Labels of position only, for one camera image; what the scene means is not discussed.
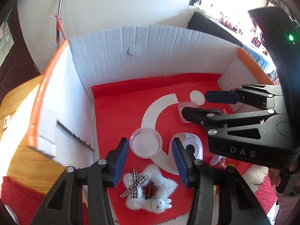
white wall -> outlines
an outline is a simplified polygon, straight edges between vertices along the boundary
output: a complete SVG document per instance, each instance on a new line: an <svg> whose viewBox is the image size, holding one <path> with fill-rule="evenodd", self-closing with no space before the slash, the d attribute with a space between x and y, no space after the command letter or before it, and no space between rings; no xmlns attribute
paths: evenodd
<svg viewBox="0 0 300 225"><path fill-rule="evenodd" d="M19 0L23 36L42 73L56 51L59 0ZM61 17L67 37L125 25L170 25L186 28L196 8L189 0L64 0Z"/></svg>

white cardboard wall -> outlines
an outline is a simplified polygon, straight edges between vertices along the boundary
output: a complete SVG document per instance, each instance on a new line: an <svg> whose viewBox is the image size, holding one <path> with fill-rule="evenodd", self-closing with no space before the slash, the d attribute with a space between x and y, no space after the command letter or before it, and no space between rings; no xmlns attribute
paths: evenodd
<svg viewBox="0 0 300 225"><path fill-rule="evenodd" d="M70 40L74 64L90 97L91 86L179 73L223 74L238 46L198 31L129 26Z"/></svg>
<svg viewBox="0 0 300 225"><path fill-rule="evenodd" d="M234 88L241 88L246 84L258 84L258 80L253 76L250 70L237 57L232 60L232 63L227 68L226 72L218 80L218 85L223 91L230 91ZM233 112L236 112L243 103L230 104Z"/></svg>
<svg viewBox="0 0 300 225"><path fill-rule="evenodd" d="M78 77L68 45L56 63L45 91L38 123L38 149L64 166L90 166L94 151L70 136L57 121L98 152L91 115L92 102Z"/></svg>

red paper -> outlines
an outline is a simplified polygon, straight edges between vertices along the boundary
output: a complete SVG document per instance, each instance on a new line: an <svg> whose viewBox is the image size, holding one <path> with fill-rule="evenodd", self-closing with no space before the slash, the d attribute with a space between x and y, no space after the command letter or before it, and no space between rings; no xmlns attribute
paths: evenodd
<svg viewBox="0 0 300 225"><path fill-rule="evenodd" d="M122 137L130 138L132 133L141 127L142 118L147 108L157 99L168 94L176 94L179 102L191 101L190 92L197 90L203 94L206 91L219 91L217 80L219 74L190 73L169 77L156 77L149 79L135 79L124 82L92 87L95 97L96 125L100 156L106 157L110 150L115 149ZM155 129L163 139L165 153L168 154L169 143L172 136L179 132L193 133L199 136L203 145L203 160L209 163L214 154L208 152L207 138L201 126L180 120L178 104L164 109L159 115ZM200 106L205 109L219 108L223 112L232 113L228 104L215 104L205 102ZM139 173L149 164L151 159L137 157L131 150L124 167L125 173L131 173L132 168ZM243 174L251 164L227 158ZM120 195L126 190L121 181L116 188L109 189L109 196L121 225L144 224L152 225L171 220L183 215L191 209L193 189L187 189L180 182L177 175L167 173L161 169L164 177L179 184L171 195L172 208L162 214L150 213L145 210L133 211L125 206L126 198Z"/></svg>

white plush toy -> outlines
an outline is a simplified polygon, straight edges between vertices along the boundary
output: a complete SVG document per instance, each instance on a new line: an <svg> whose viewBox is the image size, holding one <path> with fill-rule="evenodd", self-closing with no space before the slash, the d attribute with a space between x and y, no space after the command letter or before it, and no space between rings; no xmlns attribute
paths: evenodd
<svg viewBox="0 0 300 225"><path fill-rule="evenodd" d="M131 195L127 196L126 206L132 210L144 209L149 212L162 213L166 209L172 207L171 199L168 197L175 191L178 184L173 180L162 176L158 166L151 164L145 168L140 174L147 176L147 180L137 187L137 198L132 198ZM145 199L142 187L146 186L150 181L154 183L156 187L156 193L151 199ZM127 173L123 177L125 187L128 189L134 185L132 173Z"/></svg>

wooden table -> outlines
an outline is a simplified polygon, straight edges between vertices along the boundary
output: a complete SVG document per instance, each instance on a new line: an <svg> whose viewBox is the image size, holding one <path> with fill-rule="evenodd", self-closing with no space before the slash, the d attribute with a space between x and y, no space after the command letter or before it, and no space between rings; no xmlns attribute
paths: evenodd
<svg viewBox="0 0 300 225"><path fill-rule="evenodd" d="M13 180L46 194L65 167L27 146L27 129L32 106L42 76L38 76L10 91L0 106L0 178ZM3 120L11 121L3 130Z"/></svg>

